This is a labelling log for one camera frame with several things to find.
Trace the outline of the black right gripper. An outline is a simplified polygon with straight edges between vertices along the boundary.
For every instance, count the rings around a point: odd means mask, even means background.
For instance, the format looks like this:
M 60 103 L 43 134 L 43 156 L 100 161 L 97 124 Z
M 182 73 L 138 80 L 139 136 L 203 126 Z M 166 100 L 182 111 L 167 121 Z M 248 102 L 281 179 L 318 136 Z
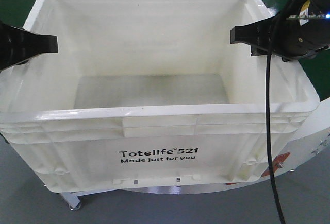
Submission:
M 329 0 L 290 0 L 278 15 L 230 30 L 230 43 L 251 47 L 251 56 L 269 52 L 285 62 L 313 59 L 329 49 Z

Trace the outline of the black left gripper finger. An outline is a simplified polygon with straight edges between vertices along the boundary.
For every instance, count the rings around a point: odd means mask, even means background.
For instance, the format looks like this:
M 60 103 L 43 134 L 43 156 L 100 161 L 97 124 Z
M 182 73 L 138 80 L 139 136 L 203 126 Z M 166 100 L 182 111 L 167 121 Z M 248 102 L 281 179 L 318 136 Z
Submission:
M 45 53 L 57 53 L 54 35 L 40 35 L 1 22 L 1 71 Z

